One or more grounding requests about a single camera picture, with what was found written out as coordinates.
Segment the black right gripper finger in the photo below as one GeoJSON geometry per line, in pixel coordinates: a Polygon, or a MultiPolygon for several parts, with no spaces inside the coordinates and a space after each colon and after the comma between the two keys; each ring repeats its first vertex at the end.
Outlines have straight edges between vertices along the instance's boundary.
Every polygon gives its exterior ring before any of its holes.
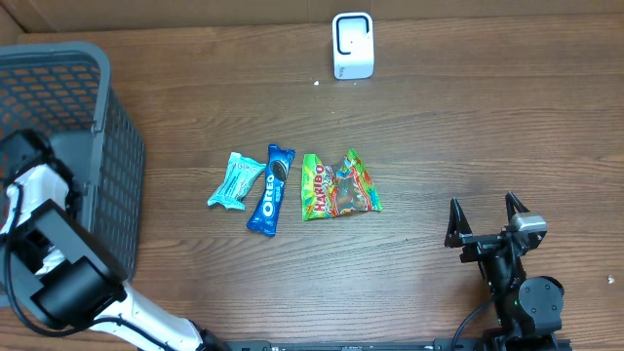
{"type": "Polygon", "coordinates": [[[463,244],[472,236],[472,229],[456,197],[450,200],[447,244],[463,244]]]}
{"type": "Polygon", "coordinates": [[[526,214],[529,209],[521,202],[521,200],[512,192],[509,191],[505,195],[506,213],[508,221],[511,222],[512,218],[517,214],[526,214]]]}

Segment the green Haribo gummy bag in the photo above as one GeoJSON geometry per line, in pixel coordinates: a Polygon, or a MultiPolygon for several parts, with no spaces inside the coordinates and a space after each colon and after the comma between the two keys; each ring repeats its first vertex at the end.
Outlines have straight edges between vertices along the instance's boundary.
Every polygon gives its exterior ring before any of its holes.
{"type": "Polygon", "coordinates": [[[303,221],[382,211],[378,191],[354,148],[333,165],[324,164],[316,154],[304,155],[301,206],[303,221]]]}

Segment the blue Oreo cookie pack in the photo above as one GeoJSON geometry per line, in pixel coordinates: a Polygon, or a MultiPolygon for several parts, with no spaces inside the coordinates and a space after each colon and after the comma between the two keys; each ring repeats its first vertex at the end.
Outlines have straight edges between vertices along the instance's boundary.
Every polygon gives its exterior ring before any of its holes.
{"type": "Polygon", "coordinates": [[[269,160],[264,172],[264,191],[248,220],[247,227],[251,231],[274,237],[286,181],[296,152],[292,149],[282,149],[277,144],[269,144],[268,155],[269,160]]]}

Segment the teal snack packet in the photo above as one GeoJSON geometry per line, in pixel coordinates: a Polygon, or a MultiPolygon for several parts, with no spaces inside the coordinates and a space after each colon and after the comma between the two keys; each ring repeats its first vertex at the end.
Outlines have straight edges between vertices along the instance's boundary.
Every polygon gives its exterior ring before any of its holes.
{"type": "Polygon", "coordinates": [[[231,152],[223,182],[207,201],[209,207],[221,205],[226,210],[244,211],[242,199],[252,189],[255,180],[265,170],[266,165],[245,157],[241,153],[231,152]]]}

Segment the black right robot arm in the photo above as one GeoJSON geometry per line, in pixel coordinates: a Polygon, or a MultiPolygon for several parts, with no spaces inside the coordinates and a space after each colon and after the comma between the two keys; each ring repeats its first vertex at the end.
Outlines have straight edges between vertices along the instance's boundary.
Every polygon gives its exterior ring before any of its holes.
{"type": "Polygon", "coordinates": [[[475,235],[459,201],[449,203],[447,248],[460,248],[463,263],[476,262],[487,283],[490,298],[471,312],[455,331],[446,350],[565,351],[559,340],[565,289],[553,277],[529,278],[521,257],[539,247],[547,234],[547,222],[530,211],[512,192],[505,196],[508,224],[499,233],[475,235]],[[489,307],[495,309],[498,327],[479,338],[462,336],[467,325],[489,307]]]}

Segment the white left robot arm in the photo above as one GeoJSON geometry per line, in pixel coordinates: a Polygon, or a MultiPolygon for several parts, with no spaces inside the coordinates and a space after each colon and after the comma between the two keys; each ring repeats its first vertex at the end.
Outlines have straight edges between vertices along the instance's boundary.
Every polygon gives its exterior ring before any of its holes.
{"type": "Polygon", "coordinates": [[[1,230],[1,274],[9,304],[47,337],[91,330],[139,350],[224,350],[194,322],[135,291],[126,269],[75,219],[81,194],[46,137],[32,130],[1,141],[9,212],[1,230]]]}

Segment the white barcode scanner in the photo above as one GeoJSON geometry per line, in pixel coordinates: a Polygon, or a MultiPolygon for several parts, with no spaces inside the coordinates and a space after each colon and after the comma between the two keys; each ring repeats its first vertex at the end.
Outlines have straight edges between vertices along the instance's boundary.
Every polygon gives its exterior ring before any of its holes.
{"type": "Polygon", "coordinates": [[[374,71],[373,21],[365,12],[336,15],[331,23],[333,75],[336,80],[372,77],[374,71]]]}

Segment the grey plastic mesh basket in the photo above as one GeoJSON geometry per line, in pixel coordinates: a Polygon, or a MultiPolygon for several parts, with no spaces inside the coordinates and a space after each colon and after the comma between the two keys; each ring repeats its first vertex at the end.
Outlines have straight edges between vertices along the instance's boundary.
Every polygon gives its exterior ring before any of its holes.
{"type": "Polygon", "coordinates": [[[87,42],[1,49],[1,135],[46,136],[80,191],[72,213],[136,272],[146,149],[112,88],[105,52],[87,42]]]}

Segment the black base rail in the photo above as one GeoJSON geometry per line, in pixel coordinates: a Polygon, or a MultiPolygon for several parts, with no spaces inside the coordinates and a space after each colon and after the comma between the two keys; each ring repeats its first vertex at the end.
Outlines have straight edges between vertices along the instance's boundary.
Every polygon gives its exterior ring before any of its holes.
{"type": "MultiPolygon", "coordinates": [[[[232,351],[477,351],[477,350],[502,350],[501,348],[485,347],[478,338],[459,339],[451,349],[451,338],[436,338],[427,342],[336,342],[336,343],[271,343],[269,341],[227,341],[225,342],[232,351]]],[[[530,348],[526,342],[509,342],[505,350],[562,350],[571,351],[569,340],[558,341],[559,345],[546,346],[539,344],[530,348]]]]}

